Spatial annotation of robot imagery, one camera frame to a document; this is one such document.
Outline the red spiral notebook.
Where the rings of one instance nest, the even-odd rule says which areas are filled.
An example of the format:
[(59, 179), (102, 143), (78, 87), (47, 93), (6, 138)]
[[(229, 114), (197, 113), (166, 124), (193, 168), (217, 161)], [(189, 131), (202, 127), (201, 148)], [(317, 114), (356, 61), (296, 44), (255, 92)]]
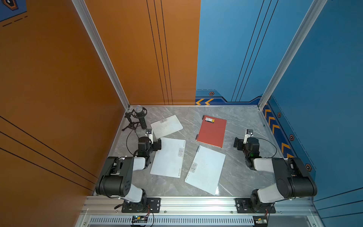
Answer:
[(203, 115), (196, 141), (222, 148), (227, 120)]

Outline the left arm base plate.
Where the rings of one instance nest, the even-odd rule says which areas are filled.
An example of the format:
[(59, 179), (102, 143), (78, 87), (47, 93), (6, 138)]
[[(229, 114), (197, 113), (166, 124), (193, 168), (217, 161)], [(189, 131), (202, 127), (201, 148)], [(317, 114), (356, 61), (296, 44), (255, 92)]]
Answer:
[(122, 213), (159, 213), (161, 206), (161, 198), (147, 197), (139, 203), (126, 202), (122, 206)]

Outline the white spiral notebook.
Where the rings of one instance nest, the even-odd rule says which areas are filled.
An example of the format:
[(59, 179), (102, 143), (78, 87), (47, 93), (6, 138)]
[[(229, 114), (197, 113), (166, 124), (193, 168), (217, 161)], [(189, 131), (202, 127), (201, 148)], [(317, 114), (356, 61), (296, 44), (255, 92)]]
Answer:
[(215, 195), (225, 158), (225, 154), (199, 146), (185, 183)]
[(162, 149), (157, 151), (150, 174), (180, 178), (186, 140), (161, 138)]

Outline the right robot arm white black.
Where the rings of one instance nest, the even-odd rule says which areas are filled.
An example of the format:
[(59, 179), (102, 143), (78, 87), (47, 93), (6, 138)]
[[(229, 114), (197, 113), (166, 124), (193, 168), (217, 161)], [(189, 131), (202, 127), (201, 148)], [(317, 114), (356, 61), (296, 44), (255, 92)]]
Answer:
[(259, 139), (235, 138), (233, 146), (242, 151), (247, 167), (253, 171), (274, 174), (275, 183), (251, 193), (253, 209), (261, 209), (277, 201), (296, 197), (314, 197), (318, 188), (310, 173), (299, 158), (262, 158)]

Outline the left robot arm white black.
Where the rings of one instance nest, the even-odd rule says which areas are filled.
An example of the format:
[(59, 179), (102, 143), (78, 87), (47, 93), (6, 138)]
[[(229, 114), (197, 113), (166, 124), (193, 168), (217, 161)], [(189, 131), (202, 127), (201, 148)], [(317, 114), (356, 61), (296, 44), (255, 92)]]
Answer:
[(161, 139), (152, 142), (147, 136), (139, 138), (138, 149), (131, 157), (108, 157), (95, 185), (97, 195), (111, 199), (120, 198), (124, 205), (141, 211), (147, 207), (144, 189), (132, 184), (133, 172), (146, 169), (151, 164), (151, 154), (161, 150)]

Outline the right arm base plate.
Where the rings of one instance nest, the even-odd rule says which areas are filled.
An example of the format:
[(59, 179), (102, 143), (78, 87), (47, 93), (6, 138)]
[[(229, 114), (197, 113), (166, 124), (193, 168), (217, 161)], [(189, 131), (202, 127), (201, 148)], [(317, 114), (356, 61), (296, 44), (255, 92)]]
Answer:
[(234, 201), (238, 213), (276, 213), (274, 203), (261, 203), (259, 201), (252, 201), (250, 198), (236, 198)]

